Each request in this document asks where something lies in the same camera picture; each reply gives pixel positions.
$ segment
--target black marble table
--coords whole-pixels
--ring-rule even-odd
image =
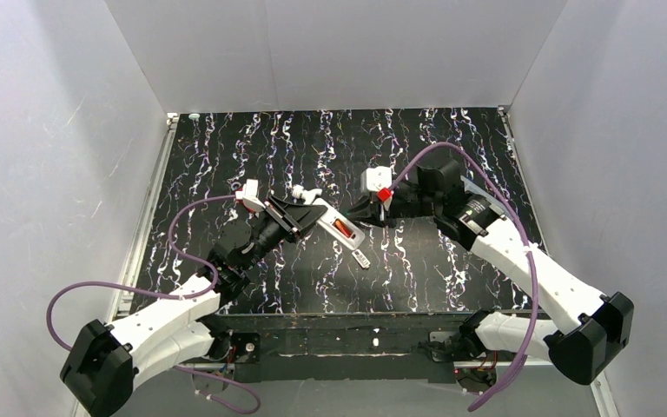
[[[169,292],[197,269],[168,249],[174,214],[194,200],[228,195],[232,182],[260,181],[261,192],[290,198],[293,185],[324,190],[337,209],[359,195],[360,173],[388,165],[399,173],[432,142],[459,143],[487,172],[540,242],[512,145],[496,109],[376,109],[183,115],[170,152],[162,192],[137,287]],[[431,162],[448,153],[431,156]],[[481,178],[467,178],[484,188]],[[249,214],[233,202],[190,212],[178,245],[205,257],[225,222]],[[447,312],[529,308],[530,299],[491,265],[440,235],[433,221],[412,219],[368,230],[362,250],[372,267],[320,228],[298,244],[282,244],[258,268],[228,313]],[[133,309],[152,300],[136,296]]]

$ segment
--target marble tabletop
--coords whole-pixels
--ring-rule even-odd
[[[293,185],[324,190],[351,207],[360,173],[386,165],[397,174],[432,142],[460,144],[518,212],[529,237],[540,233],[512,144],[497,109],[375,109],[182,115],[149,232],[137,287],[169,292],[198,268],[168,250],[167,231],[189,202],[228,195],[232,182],[260,181],[261,193],[290,198]],[[432,156],[445,160],[451,151]],[[484,188],[481,178],[467,178]],[[190,212],[178,246],[205,257],[220,227],[249,214],[232,202]],[[529,308],[530,299],[497,269],[442,236],[426,218],[372,228],[362,250],[372,267],[320,228],[284,243],[248,271],[252,283],[224,311],[235,314],[448,312]],[[136,296],[133,309],[151,302]]]

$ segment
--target white wall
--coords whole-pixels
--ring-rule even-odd
[[[566,0],[107,0],[166,111],[512,102]]]
[[[47,302],[117,281],[166,128],[103,1],[0,1],[0,416],[70,415]],[[58,332],[72,342],[110,299],[67,296]]]
[[[667,1],[570,0],[510,113],[552,254],[636,304],[621,414],[667,415]]]

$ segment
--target gray floor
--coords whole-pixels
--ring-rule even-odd
[[[458,386],[424,381],[277,381],[254,384],[262,397],[257,417],[453,417],[468,415],[474,396]],[[243,407],[253,402],[230,388],[224,398]],[[168,371],[137,389],[115,417],[239,415],[194,395],[190,376]],[[552,367],[526,367],[508,389],[476,416],[598,417],[589,387],[576,385]]]

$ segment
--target purple cable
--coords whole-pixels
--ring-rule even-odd
[[[170,248],[172,250],[174,250],[180,257],[185,258],[185,259],[189,259],[190,261],[196,261],[196,262],[200,263],[201,265],[208,267],[211,270],[211,273],[214,276],[213,280],[211,281],[211,284],[208,285],[207,288],[203,289],[202,291],[200,291],[198,293],[192,294],[192,295],[184,295],[182,297],[183,300],[192,300],[194,298],[205,295],[208,292],[210,292],[211,290],[213,290],[216,283],[218,282],[218,270],[216,270],[214,265],[211,264],[210,262],[208,262],[208,261],[206,261],[202,258],[199,258],[197,256],[188,255],[185,252],[183,252],[182,250],[180,250],[177,247],[177,245],[175,245],[175,242],[173,241],[173,238],[175,236],[175,229],[177,228],[177,223],[180,220],[180,216],[184,215],[190,209],[195,208],[197,206],[200,206],[201,204],[206,204],[206,203],[209,203],[209,202],[218,202],[218,201],[221,201],[221,200],[229,200],[229,199],[233,199],[233,198],[234,198],[233,195],[221,195],[221,196],[216,196],[216,197],[204,198],[202,200],[198,200],[197,202],[191,202],[189,205],[185,206],[180,211],[178,211],[177,215],[175,215],[175,218],[173,218],[172,222],[170,222],[170,227],[169,227],[169,231],[168,231],[168,242],[169,242]],[[62,297],[66,293],[68,293],[68,292],[70,292],[70,291],[72,291],[76,288],[82,288],[82,287],[113,288],[113,289],[119,289],[121,291],[129,291],[130,293],[135,293],[135,294],[139,294],[139,295],[145,295],[145,296],[148,296],[148,297],[155,297],[157,299],[162,299],[162,300],[180,300],[181,299],[181,297],[179,295],[156,293],[154,291],[148,291],[146,289],[128,287],[126,285],[116,284],[114,282],[84,281],[84,282],[77,282],[75,284],[68,285],[68,287],[65,287],[65,288],[61,289],[60,291],[57,292],[57,294],[55,294],[55,296],[52,297],[52,300],[50,300],[50,303],[47,305],[47,314],[46,314],[47,330],[50,332],[50,336],[52,336],[52,339],[58,345],[60,345],[61,348],[65,349],[65,350],[71,350],[72,346],[65,343],[65,341],[63,341],[63,339],[61,339],[60,336],[57,335],[57,331],[55,330],[55,325],[52,322],[52,310],[55,309],[55,304],[57,303],[57,300],[60,299],[60,297]],[[239,387],[239,388],[247,391],[248,393],[252,394],[254,399],[257,401],[257,405],[254,408],[248,409],[248,410],[238,408],[234,404],[231,404],[231,403],[229,403],[228,401],[226,401],[222,398],[218,398],[218,397],[213,396],[213,395],[211,396],[213,400],[216,400],[217,402],[221,403],[224,407],[226,407],[230,410],[233,410],[236,413],[252,414],[252,413],[256,413],[257,410],[259,410],[260,407],[261,407],[260,396],[252,388],[247,387],[244,384],[241,384],[240,382],[230,380],[230,379],[224,378],[222,376],[196,371],[194,369],[190,369],[190,368],[187,368],[187,367],[173,367],[173,369],[176,369],[176,370],[182,371],[182,372],[187,372],[189,374],[198,375],[198,376],[201,376],[201,377],[204,377],[204,378],[210,378],[210,379],[213,379],[213,380],[224,381],[224,382],[227,382],[231,385]]]
[[[464,157],[464,159],[466,160],[467,163],[469,163],[472,169],[477,171],[479,176],[481,176],[485,180],[487,188],[489,188],[491,192],[495,195],[495,197],[498,199],[498,201],[501,202],[503,206],[505,206],[508,215],[510,215],[510,217],[512,218],[512,222],[515,223],[515,227],[518,229],[518,233],[520,234],[520,240],[526,247],[530,246],[531,241],[528,240],[528,234],[525,232],[525,228],[523,227],[523,224],[520,222],[518,214],[515,213],[515,210],[512,209],[510,203],[502,195],[502,193],[500,193],[499,189],[494,185],[494,183],[490,181],[490,178],[487,176],[487,173],[485,173],[485,171],[469,155],[467,155],[462,148],[456,146],[453,143],[436,142],[431,145],[428,145],[425,149],[421,150],[410,161],[410,163],[407,164],[407,166],[405,167],[405,169],[403,169],[400,175],[398,175],[398,177],[393,182],[393,185],[390,186],[390,189],[391,190],[395,189],[398,186],[398,184],[400,184],[400,182],[405,178],[405,175],[415,167],[415,164],[418,163],[420,158],[422,158],[425,154],[436,148],[451,148],[459,152]],[[526,252],[525,256],[528,258],[528,267],[531,270],[531,285],[532,285],[531,298],[533,301],[531,305],[531,319],[528,323],[528,329],[525,332],[525,338],[523,339],[523,342],[520,344],[518,352],[515,353],[515,359],[512,360],[512,363],[507,368],[507,371],[505,371],[503,377],[499,381],[497,381],[495,385],[490,387],[490,389],[486,390],[484,394],[480,395],[479,398],[475,400],[469,406],[469,408],[467,408],[469,411],[474,411],[482,407],[490,398],[493,397],[493,395],[502,391],[503,389],[507,388],[510,384],[512,384],[512,382],[515,381],[515,379],[518,377],[518,374],[525,365],[525,360],[527,359],[527,356],[525,356],[525,351],[528,349],[528,344],[530,344],[531,342],[531,338],[533,336],[533,330],[535,330],[536,328],[536,320],[538,319],[538,276],[536,274],[536,262],[533,260],[533,254],[530,251]]]

